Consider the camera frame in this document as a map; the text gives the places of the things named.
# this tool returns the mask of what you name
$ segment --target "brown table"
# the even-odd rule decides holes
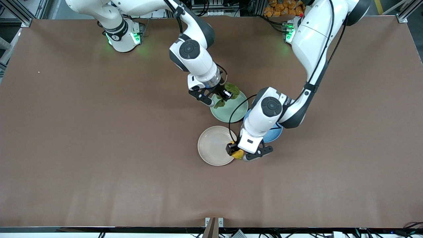
[[[261,19],[209,17],[209,49],[248,96],[296,97],[305,70]],[[213,167],[225,125],[168,58],[174,20],[118,53],[93,20],[34,20],[0,87],[1,226],[402,227],[423,220],[423,67],[406,24],[348,27],[304,123],[272,155]],[[233,126],[237,132],[240,124]]]

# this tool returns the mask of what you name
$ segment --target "plate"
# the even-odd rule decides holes
[[[248,112],[245,114],[244,121],[247,119],[247,117],[250,114],[250,112],[251,112],[251,109],[248,110]],[[272,141],[276,140],[277,138],[279,138],[279,136],[282,134],[282,130],[283,130],[283,127],[279,123],[276,122],[276,124],[273,125],[272,129],[269,130],[263,136],[264,143],[269,143],[269,142],[272,142]]]
[[[232,141],[229,129],[223,126],[207,128],[198,139],[198,153],[208,164],[223,166],[230,163],[233,157],[226,153],[226,145]]]
[[[213,100],[214,103],[217,103],[219,101],[219,99],[217,99],[216,94],[214,94],[211,97],[211,99]],[[224,107],[221,107],[221,108],[218,108],[218,109],[211,107],[210,108],[211,113],[219,121],[228,123],[232,112],[235,110],[235,108],[239,104],[241,104],[246,99],[247,99],[247,97],[245,96],[245,94],[243,92],[241,92],[236,99],[229,99],[228,101],[226,101]],[[247,113],[247,110],[248,110],[248,102],[245,102],[235,111],[235,113],[233,114],[233,116],[231,118],[231,123],[241,120],[245,116],[245,114]]]

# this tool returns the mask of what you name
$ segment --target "robotic arm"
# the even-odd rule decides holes
[[[73,11],[92,16],[100,22],[109,43],[117,51],[131,51],[141,44],[140,24],[124,19],[119,10],[108,2],[110,0],[66,0]],[[115,3],[129,15],[141,16],[159,9],[173,11],[188,27],[170,47],[169,57],[179,69],[190,73],[187,79],[189,94],[209,107],[214,106],[209,97],[211,93],[224,100],[232,97],[232,93],[225,90],[220,70],[207,52],[214,43],[214,30],[208,23],[179,0],[120,0]]]
[[[307,73],[305,85],[296,100],[278,90],[261,89],[253,101],[252,110],[241,126],[239,140],[227,145],[232,155],[244,150],[243,160],[252,161],[273,151],[271,146],[260,147],[264,135],[279,122],[285,128],[298,127],[319,88],[328,62],[327,49],[342,23],[358,22],[367,12],[369,0],[306,0],[305,17],[295,17],[284,26],[290,29],[286,41]]]

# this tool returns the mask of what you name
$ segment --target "green plate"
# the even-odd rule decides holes
[[[214,94],[211,97],[211,99],[213,100],[214,103],[217,103],[219,101],[219,99],[217,99],[216,94]],[[221,108],[218,108],[218,109],[211,107],[210,108],[211,113],[219,121],[228,123],[229,117],[231,116],[232,112],[235,110],[235,108],[239,104],[241,104],[246,99],[247,99],[247,97],[245,96],[245,94],[241,92],[236,99],[228,100],[225,103],[224,107],[221,107]],[[231,118],[231,123],[237,122],[237,121],[241,120],[242,118],[244,118],[245,114],[247,113],[247,110],[248,110],[248,102],[244,102],[244,104],[242,104],[233,114],[233,116]]]

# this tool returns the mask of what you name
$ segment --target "white plate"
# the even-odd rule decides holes
[[[198,153],[208,164],[223,166],[230,163],[233,157],[226,153],[226,145],[231,142],[229,129],[223,126],[207,128],[198,139]]]

